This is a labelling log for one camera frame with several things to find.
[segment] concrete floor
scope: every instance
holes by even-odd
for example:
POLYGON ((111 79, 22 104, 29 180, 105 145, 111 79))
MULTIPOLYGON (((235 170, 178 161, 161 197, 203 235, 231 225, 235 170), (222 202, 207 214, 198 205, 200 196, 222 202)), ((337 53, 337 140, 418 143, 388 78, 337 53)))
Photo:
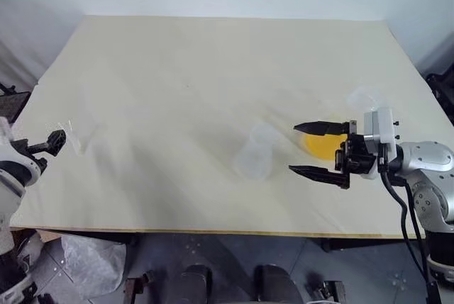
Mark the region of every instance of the concrete floor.
MULTIPOLYGON (((128 250, 127 277, 148 270, 158 275, 156 294, 138 295, 136 303, 162 303, 168 280, 191 264, 205 264, 213 271, 211 303, 248 301, 254 268, 276 264, 286 269, 304 301, 306 277, 317 273, 326 280, 344 283, 348 304, 425 303, 421 276, 404 244, 362 247, 325 253, 313 240, 300 237, 253 235, 141 235, 128 250)), ((60 304, 122 303, 123 284, 113 293, 83 301, 65 273, 60 240, 47 243, 33 276, 39 293, 50 293, 60 304)))

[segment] cable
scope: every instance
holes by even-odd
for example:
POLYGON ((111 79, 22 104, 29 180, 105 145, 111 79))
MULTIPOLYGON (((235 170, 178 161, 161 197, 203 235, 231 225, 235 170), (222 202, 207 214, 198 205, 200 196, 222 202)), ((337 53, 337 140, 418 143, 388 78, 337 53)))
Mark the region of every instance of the cable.
POLYGON ((306 304, 340 304, 339 302, 333 302, 332 300, 313 300, 311 302, 306 302, 306 304))
POLYGON ((418 242, 419 251, 421 253, 421 261, 423 264, 423 272, 424 272, 423 276, 424 276, 424 279, 426 280, 426 283, 428 283, 427 259, 426 259, 426 255, 424 254, 423 240, 421 238, 421 233, 419 232, 418 222, 416 221, 416 216, 414 214, 413 194, 411 194, 410 185, 408 185, 407 182, 405 183, 405 191, 406 191, 406 197, 408 198, 408 203, 409 203, 409 207, 410 207, 411 224, 413 224, 414 232, 416 233, 416 241, 418 242))
POLYGON ((401 215, 400 215, 400 227, 401 227, 401 230, 402 230, 402 235, 404 236, 405 244, 406 244, 406 246, 408 247, 408 249, 410 251, 411 258, 413 258, 413 261, 414 261, 416 267, 418 268, 419 272, 421 272, 421 275, 424 277, 424 280, 426 280, 425 273, 424 273, 423 269, 421 268, 421 265, 419 265, 418 259, 416 258, 416 255, 414 254, 414 251, 411 248, 409 236, 406 233, 405 224, 406 224, 406 213, 407 213, 408 209, 406 207, 405 201, 403 201, 397 195, 396 191, 392 188, 392 185, 391 185, 391 183, 389 182, 389 179, 388 179, 387 172, 384 171, 384 172, 380 173, 380 176, 382 177, 382 182, 384 184, 384 187, 388 191, 388 193, 392 196, 392 198, 395 201, 397 201, 397 203, 402 208, 401 215))

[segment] white table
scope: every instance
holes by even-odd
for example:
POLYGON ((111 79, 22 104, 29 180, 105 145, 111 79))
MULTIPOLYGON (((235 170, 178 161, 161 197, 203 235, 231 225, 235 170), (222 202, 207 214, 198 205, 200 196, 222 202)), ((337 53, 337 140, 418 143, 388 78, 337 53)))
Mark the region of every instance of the white table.
POLYGON ((343 190, 287 168, 333 168, 292 128, 357 118, 362 130, 364 109, 348 102, 358 90, 393 108, 403 140, 454 147, 452 125, 381 22, 86 17, 14 127, 34 143, 70 120, 80 147, 49 159, 12 225, 401 237, 400 208, 379 180, 353 176, 343 190), (261 123, 279 139, 257 181, 233 161, 261 123))

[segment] yellow lid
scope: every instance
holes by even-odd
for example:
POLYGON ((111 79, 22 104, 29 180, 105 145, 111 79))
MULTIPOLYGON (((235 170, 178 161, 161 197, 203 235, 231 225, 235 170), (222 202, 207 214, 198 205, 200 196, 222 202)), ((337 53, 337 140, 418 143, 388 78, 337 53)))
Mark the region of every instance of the yellow lid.
POLYGON ((347 135, 311 135, 301 136, 301 146, 312 156, 324 160, 334 160, 336 150, 342 142, 347 140, 347 135))

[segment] plastic bag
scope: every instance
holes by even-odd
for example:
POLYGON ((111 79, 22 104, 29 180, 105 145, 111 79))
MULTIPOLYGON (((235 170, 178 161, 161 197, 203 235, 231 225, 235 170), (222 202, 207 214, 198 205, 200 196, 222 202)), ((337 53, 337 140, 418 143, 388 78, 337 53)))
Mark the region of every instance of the plastic bag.
POLYGON ((124 244, 63 235, 62 247, 65 271, 82 299, 105 295, 120 286, 126 260, 124 244))

